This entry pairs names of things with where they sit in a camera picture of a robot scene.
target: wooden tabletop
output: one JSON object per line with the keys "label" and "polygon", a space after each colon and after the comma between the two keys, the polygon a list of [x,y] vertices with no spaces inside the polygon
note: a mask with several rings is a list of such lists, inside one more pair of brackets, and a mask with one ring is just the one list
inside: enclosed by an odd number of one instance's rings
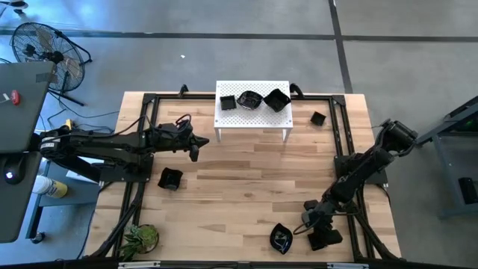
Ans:
{"label": "wooden tabletop", "polygon": [[[143,94],[125,92],[117,131],[138,118]],[[362,94],[346,94],[345,97],[356,152],[364,152],[373,144],[365,97]],[[332,224],[344,237],[341,244],[311,251],[306,235],[297,235],[285,255],[269,244],[270,232],[277,223],[294,230],[301,224],[302,204],[306,200],[320,200],[334,180],[335,146],[328,104],[294,100],[292,105],[294,128],[286,144],[282,143],[281,130],[259,129],[225,129],[223,140],[218,143],[213,127],[214,100],[161,100],[158,123],[173,123],[181,115],[191,114],[194,133],[208,137],[211,142],[200,149],[199,160],[195,163],[186,152],[155,154],[140,224],[155,225],[160,241],[151,253],[135,258],[352,261],[347,219],[342,216],[335,217]],[[322,127],[310,124],[314,111],[327,116]],[[337,115],[341,137],[344,137],[338,109]],[[165,167],[184,172],[177,191],[157,186]],[[125,184],[117,182],[99,195],[85,254],[98,249],[117,224],[124,188]],[[378,187],[368,185],[364,196],[370,225],[388,249],[400,256],[386,195]],[[361,250],[365,253],[361,229],[357,230]]]}

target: black bowl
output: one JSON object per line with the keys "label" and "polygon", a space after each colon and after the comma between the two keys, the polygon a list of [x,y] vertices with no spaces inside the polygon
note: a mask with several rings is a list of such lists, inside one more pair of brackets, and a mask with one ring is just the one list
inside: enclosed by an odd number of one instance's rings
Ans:
{"label": "black bowl", "polygon": [[246,90],[238,98],[238,104],[247,109],[256,109],[261,105],[262,95],[259,93],[253,92],[251,90]]}
{"label": "black bowl", "polygon": [[291,102],[291,98],[286,96],[281,90],[275,89],[264,98],[264,102],[269,105],[275,112],[279,112]]}

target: white bottle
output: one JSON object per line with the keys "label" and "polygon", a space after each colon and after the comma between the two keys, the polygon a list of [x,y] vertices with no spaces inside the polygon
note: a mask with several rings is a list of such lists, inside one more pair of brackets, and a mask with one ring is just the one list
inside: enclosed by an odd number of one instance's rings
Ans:
{"label": "white bottle", "polygon": [[35,194],[45,194],[52,198],[61,198],[65,196],[67,191],[68,187],[65,184],[46,176],[37,176],[32,190]]}

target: concrete floor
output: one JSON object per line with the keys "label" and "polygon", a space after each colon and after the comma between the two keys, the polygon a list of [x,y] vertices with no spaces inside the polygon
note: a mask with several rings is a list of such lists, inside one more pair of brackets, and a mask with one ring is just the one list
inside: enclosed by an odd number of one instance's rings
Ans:
{"label": "concrete floor", "polygon": [[[343,34],[476,36],[478,2],[468,0],[337,0]],[[28,1],[27,18],[11,10],[0,28],[22,21],[59,29],[182,33],[333,34],[325,0]],[[0,58],[14,61],[10,37],[0,36]],[[335,41],[75,38],[93,55],[85,80],[71,95],[87,103],[83,115],[118,110],[126,90],[214,90],[216,80],[289,80],[306,92],[343,93]],[[388,117],[423,133],[478,94],[478,43],[345,42],[354,93],[364,93],[373,124]],[[43,118],[59,110],[48,98]],[[116,115],[81,119],[114,127]],[[450,207],[447,186],[430,144],[388,169],[392,212],[405,259],[476,267],[476,217],[439,220]],[[40,229],[49,240],[0,245],[0,264],[74,259],[84,241],[92,205],[49,208]],[[29,221],[28,213],[25,222]]]}

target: white pegboard stand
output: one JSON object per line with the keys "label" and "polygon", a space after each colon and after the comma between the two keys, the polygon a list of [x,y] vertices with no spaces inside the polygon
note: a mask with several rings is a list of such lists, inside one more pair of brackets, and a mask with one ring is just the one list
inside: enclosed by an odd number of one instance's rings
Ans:
{"label": "white pegboard stand", "polygon": [[272,90],[280,89],[291,97],[289,81],[217,81],[214,130],[217,140],[221,140],[221,129],[282,129],[282,139],[287,141],[293,128],[292,105],[276,113],[264,102],[255,110],[238,105],[236,109],[221,110],[220,97],[234,95],[236,100],[246,90],[267,96]]}

